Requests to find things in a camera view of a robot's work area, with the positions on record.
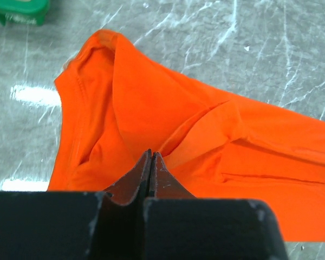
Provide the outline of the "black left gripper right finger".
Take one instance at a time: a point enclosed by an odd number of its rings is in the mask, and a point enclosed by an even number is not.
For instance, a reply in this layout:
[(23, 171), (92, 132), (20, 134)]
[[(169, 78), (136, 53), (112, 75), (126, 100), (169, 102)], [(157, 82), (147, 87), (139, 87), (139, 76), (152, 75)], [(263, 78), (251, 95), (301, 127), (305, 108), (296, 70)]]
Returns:
[(287, 259), (276, 217), (255, 199), (197, 199), (152, 160), (143, 259)]

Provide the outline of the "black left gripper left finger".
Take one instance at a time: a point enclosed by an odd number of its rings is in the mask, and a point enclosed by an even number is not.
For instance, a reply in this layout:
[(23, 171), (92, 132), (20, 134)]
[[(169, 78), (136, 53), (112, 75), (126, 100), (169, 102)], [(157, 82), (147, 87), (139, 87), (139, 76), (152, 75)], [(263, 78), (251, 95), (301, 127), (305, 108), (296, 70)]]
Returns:
[(97, 192), (0, 192), (0, 259), (139, 259), (151, 162)]

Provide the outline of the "orange t-shirt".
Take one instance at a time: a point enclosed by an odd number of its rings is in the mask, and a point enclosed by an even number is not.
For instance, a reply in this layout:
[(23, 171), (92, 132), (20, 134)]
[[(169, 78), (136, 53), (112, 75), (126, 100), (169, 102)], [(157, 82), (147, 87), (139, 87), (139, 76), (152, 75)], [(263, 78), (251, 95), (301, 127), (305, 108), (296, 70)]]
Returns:
[(325, 122), (170, 70), (110, 30), (55, 85), (62, 128), (49, 190), (104, 190), (152, 150), (196, 197), (263, 200), (286, 241), (325, 242)]

